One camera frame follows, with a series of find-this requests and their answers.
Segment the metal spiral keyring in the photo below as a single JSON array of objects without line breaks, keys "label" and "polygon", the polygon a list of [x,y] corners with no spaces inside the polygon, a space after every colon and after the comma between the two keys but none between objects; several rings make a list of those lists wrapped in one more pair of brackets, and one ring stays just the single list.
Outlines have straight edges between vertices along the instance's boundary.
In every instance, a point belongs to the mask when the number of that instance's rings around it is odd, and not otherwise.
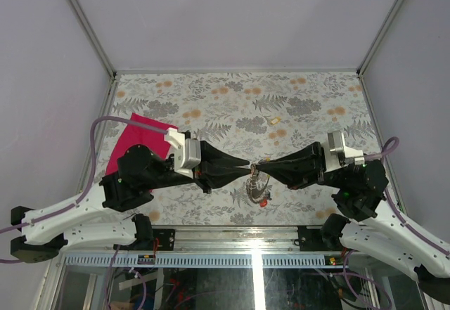
[{"label": "metal spiral keyring", "polygon": [[250,177],[247,179],[245,189],[250,202],[259,205],[260,202],[271,200],[269,189],[270,176],[257,169],[256,164],[250,166]]}]

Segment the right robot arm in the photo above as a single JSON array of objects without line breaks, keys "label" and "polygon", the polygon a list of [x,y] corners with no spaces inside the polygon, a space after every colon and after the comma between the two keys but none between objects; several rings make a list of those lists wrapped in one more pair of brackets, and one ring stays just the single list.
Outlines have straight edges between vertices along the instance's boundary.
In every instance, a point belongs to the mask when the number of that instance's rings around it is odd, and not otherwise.
[{"label": "right robot arm", "polygon": [[338,213],[321,228],[329,250],[347,248],[394,267],[429,297],[449,303],[449,244],[394,206],[381,159],[328,139],[255,168],[291,190],[313,184],[337,189]]}]

